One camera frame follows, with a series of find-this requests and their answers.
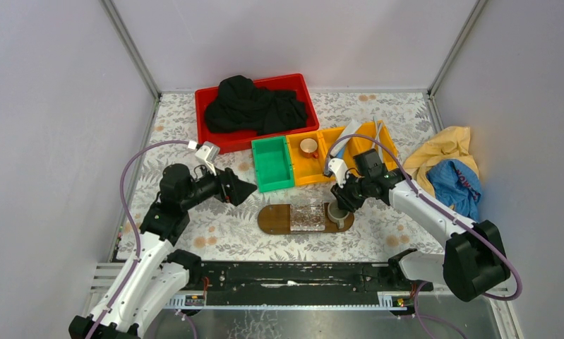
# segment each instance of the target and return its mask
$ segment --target red plastic bin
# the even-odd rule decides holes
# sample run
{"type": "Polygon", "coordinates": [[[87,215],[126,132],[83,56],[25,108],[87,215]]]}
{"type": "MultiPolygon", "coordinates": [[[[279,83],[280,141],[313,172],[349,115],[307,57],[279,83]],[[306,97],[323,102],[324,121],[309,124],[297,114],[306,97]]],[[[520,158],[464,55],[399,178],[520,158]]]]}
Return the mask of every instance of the red plastic bin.
{"type": "Polygon", "coordinates": [[[287,134],[303,133],[316,131],[319,129],[319,119],[315,114],[311,96],[308,95],[306,83],[302,74],[289,74],[287,76],[275,76],[254,81],[257,87],[264,87],[268,90],[294,90],[298,101],[305,103],[306,108],[306,127],[302,129],[292,129],[281,133],[266,134],[257,136],[256,131],[235,131],[231,133],[211,133],[205,124],[205,109],[217,97],[217,87],[203,88],[194,93],[196,102],[196,127],[198,129],[198,142],[210,141],[220,147],[220,154],[236,152],[237,150],[248,150],[251,141],[272,136],[285,136],[287,134]]]}

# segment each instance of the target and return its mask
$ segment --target yellow cloth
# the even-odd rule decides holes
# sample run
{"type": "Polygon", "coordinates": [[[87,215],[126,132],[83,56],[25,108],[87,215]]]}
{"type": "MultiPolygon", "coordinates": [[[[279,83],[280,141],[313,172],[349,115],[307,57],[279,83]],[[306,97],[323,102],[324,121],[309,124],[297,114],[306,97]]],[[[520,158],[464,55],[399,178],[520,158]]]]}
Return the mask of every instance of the yellow cloth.
{"type": "Polygon", "coordinates": [[[440,161],[456,159],[468,166],[477,177],[479,168],[469,154],[471,128],[450,126],[426,141],[404,162],[404,169],[415,178],[416,182],[432,196],[436,196],[433,185],[427,180],[427,171],[440,161]]]}

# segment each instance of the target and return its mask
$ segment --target green plastic bin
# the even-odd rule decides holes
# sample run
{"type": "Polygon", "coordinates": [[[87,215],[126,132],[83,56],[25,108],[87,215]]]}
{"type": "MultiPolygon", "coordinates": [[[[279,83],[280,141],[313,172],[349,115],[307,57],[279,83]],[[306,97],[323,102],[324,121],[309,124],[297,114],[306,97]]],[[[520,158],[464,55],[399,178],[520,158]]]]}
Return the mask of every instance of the green plastic bin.
{"type": "Polygon", "coordinates": [[[292,161],[285,136],[253,140],[259,192],[294,187],[292,161]]]}

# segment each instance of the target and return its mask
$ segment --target white mug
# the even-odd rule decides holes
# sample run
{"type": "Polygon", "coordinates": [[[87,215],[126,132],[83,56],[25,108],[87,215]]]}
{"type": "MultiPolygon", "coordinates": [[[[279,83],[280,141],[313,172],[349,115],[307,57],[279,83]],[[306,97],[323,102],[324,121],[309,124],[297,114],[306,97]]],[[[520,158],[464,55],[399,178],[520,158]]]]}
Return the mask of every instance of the white mug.
{"type": "Polygon", "coordinates": [[[339,230],[344,228],[344,220],[348,218],[349,214],[347,210],[340,210],[337,207],[337,201],[328,204],[328,218],[338,226],[339,230]]]}

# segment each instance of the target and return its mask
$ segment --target yellow tray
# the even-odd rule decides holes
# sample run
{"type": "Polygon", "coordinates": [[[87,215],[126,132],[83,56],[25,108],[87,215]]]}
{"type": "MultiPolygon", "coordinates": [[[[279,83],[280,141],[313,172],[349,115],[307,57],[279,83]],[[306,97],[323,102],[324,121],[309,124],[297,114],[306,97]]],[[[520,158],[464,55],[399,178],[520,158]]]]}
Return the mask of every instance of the yellow tray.
{"type": "MultiPolygon", "coordinates": [[[[322,129],[320,131],[290,134],[286,136],[290,160],[292,161],[292,171],[294,172],[295,186],[315,184],[318,182],[331,182],[332,180],[335,180],[333,177],[327,178],[323,175],[323,165],[325,162],[325,156],[328,154],[328,150],[340,137],[342,131],[344,131],[344,127],[322,129]],[[312,138],[317,141],[319,146],[317,148],[319,155],[318,158],[307,158],[301,154],[299,144],[305,138],[312,138]]],[[[359,128],[356,133],[375,138],[375,132],[375,124],[371,121],[362,124],[361,128],[359,128]]],[[[380,141],[382,145],[388,147],[394,155],[398,155],[398,149],[396,149],[396,146],[390,137],[390,132],[388,132],[385,124],[380,132],[380,141]]],[[[366,139],[350,139],[350,141],[346,144],[346,150],[344,152],[344,161],[346,162],[346,166],[348,166],[348,168],[356,167],[352,157],[359,153],[363,153],[370,148],[371,142],[366,139]]],[[[398,167],[396,162],[386,152],[383,152],[383,162],[390,171],[398,167]]]]}

